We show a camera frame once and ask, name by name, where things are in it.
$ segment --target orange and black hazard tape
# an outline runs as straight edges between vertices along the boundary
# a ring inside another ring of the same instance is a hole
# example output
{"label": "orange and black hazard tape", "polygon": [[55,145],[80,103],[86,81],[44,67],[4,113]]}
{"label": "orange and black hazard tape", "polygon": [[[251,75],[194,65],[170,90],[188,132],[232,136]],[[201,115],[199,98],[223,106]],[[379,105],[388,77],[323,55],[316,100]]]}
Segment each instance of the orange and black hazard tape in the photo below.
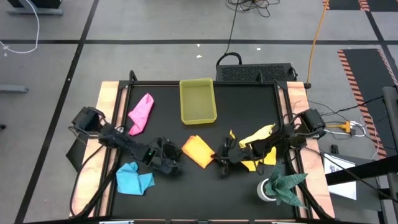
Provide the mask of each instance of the orange and black hazard tape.
{"label": "orange and black hazard tape", "polygon": [[[326,2],[327,2],[327,0],[322,0],[323,7],[325,7]],[[328,5],[326,7],[326,10],[329,10],[329,9],[330,9],[330,6],[329,6],[329,3],[328,3]]]}
{"label": "orange and black hazard tape", "polygon": [[[359,90],[359,86],[356,83],[355,77],[353,72],[351,71],[351,67],[349,66],[349,63],[347,61],[346,55],[344,54],[343,50],[338,50],[337,54],[340,58],[340,62],[343,66],[344,72],[347,76],[349,85],[354,93],[355,100],[357,104],[362,104],[364,103],[362,93]],[[384,146],[381,142],[381,139],[375,129],[375,125],[373,123],[373,120],[371,118],[371,115],[369,114],[368,108],[363,105],[358,107],[361,114],[363,115],[363,119],[366,125],[366,128],[368,129],[369,135],[373,141],[374,147],[377,148],[377,145],[379,146],[379,149],[377,150],[377,154],[379,155],[380,159],[383,159],[387,156],[386,151],[384,150]]]}
{"label": "orange and black hazard tape", "polygon": [[361,10],[368,11],[370,12],[368,0],[358,0],[359,6],[361,7]]}

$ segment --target metal stand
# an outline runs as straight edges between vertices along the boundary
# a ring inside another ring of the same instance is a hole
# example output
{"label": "metal stand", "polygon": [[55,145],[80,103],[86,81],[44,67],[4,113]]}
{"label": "metal stand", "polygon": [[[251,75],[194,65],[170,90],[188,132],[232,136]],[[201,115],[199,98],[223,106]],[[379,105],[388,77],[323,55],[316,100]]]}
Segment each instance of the metal stand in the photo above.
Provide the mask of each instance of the metal stand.
{"label": "metal stand", "polygon": [[62,16],[63,10],[62,9],[44,9],[44,8],[37,8],[35,4],[32,3],[31,0],[19,0],[19,2],[24,6],[24,8],[14,8],[13,10],[8,10],[8,14],[34,14],[32,7],[28,4],[31,3],[39,15],[56,15]]}
{"label": "metal stand", "polygon": [[[389,173],[396,173],[398,172],[397,164],[398,155],[387,157],[385,159],[380,159],[378,161],[370,162],[360,166],[354,166],[347,170],[351,171],[360,179],[365,179],[369,177],[378,177],[380,175],[386,175]],[[342,184],[355,180],[356,179],[352,175],[348,174],[344,170],[332,172],[326,175],[326,181],[328,182],[328,185]]]}
{"label": "metal stand", "polygon": [[27,93],[28,88],[20,85],[0,85],[0,93]]}

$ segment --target yellow plastic container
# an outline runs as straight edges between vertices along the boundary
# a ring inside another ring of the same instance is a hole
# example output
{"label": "yellow plastic container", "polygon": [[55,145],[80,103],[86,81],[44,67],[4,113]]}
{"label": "yellow plastic container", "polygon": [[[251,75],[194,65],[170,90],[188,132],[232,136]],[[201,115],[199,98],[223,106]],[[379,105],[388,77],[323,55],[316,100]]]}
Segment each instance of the yellow plastic container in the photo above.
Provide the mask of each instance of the yellow plastic container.
{"label": "yellow plastic container", "polygon": [[180,81],[181,120],[184,124],[213,123],[217,119],[213,80]]}

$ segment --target blue cloth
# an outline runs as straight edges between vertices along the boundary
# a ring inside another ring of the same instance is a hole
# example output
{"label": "blue cloth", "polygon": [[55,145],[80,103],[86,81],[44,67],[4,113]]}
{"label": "blue cloth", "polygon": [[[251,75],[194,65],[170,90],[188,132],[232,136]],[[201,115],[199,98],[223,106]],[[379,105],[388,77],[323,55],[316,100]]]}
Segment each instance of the blue cloth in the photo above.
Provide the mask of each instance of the blue cloth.
{"label": "blue cloth", "polygon": [[124,164],[116,172],[118,192],[130,195],[143,195],[146,188],[155,185],[152,173],[139,175],[136,162]]}

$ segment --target white paper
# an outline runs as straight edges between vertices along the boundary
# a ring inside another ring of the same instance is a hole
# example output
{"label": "white paper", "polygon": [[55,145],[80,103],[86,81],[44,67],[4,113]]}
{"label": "white paper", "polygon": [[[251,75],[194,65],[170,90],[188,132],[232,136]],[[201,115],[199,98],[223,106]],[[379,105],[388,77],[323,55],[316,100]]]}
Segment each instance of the white paper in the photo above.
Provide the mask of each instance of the white paper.
{"label": "white paper", "polygon": [[[324,154],[324,157],[329,158],[333,162],[337,163],[341,167],[345,169],[354,167],[355,163],[346,161],[344,159],[340,159],[328,154]],[[331,172],[336,172],[342,170],[342,168],[338,167],[336,164],[330,162],[328,159],[323,158],[323,169],[325,170],[325,174],[329,174]],[[332,194],[337,194],[346,198],[350,198],[356,200],[356,182],[348,182],[343,184],[336,184],[332,186],[328,186],[329,192]]]}

